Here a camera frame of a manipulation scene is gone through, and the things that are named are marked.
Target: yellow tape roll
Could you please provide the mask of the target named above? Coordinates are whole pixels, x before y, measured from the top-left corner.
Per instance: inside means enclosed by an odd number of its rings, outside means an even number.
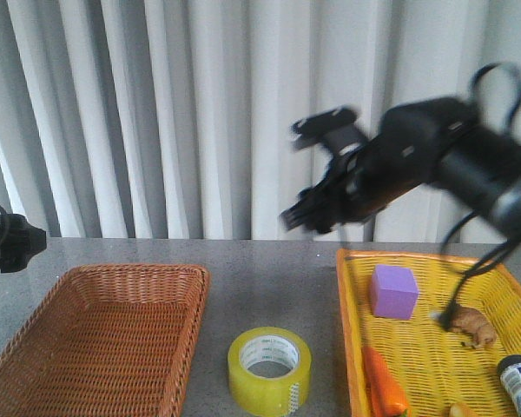
[[[271,361],[291,369],[277,378],[253,374],[253,365]],[[283,328],[254,328],[241,334],[228,352],[229,389],[241,408],[260,417],[281,417],[307,399],[311,352],[297,335]]]

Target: white curtain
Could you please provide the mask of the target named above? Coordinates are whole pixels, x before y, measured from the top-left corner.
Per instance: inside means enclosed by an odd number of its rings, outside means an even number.
[[[50,235],[339,239],[280,223],[327,163],[289,127],[350,104],[374,135],[496,61],[521,67],[521,0],[0,0],[0,203]],[[464,212],[421,186],[347,235],[439,242]]]

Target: purple cube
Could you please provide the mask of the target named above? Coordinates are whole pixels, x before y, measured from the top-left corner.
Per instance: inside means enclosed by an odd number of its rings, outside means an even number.
[[[409,268],[377,265],[371,280],[371,305],[377,317],[407,320],[417,304],[419,288]]]

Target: wicker basket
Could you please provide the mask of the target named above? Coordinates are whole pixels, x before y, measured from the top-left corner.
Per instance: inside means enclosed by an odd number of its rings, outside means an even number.
[[[454,256],[445,261],[457,269],[475,262]],[[420,295],[411,320],[372,315],[369,285],[377,264],[413,271]],[[409,397],[414,417],[446,417],[456,401],[482,417],[517,416],[496,375],[502,358],[521,354],[521,286],[505,267],[471,278],[459,298],[462,305],[483,312],[498,333],[492,347],[479,350],[462,347],[468,335],[444,332],[431,319],[431,312],[449,301],[459,280],[438,255],[343,249],[338,253],[338,277],[352,416],[372,415],[361,355],[364,344],[386,358]]]
[[[71,269],[0,355],[0,416],[176,416],[209,286],[193,265]]]

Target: gray table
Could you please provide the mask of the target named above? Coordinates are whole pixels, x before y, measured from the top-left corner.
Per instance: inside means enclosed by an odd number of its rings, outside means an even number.
[[[160,241],[50,238],[29,267],[0,275],[0,352],[60,275],[101,262],[197,263],[212,273],[183,416],[246,416],[228,391],[226,355],[237,335],[276,326],[313,354],[311,391],[299,416],[347,416],[346,363],[335,274],[337,242]],[[427,243],[353,243],[353,249],[436,253]],[[481,256],[491,245],[452,245]],[[521,248],[506,262],[521,282]]]

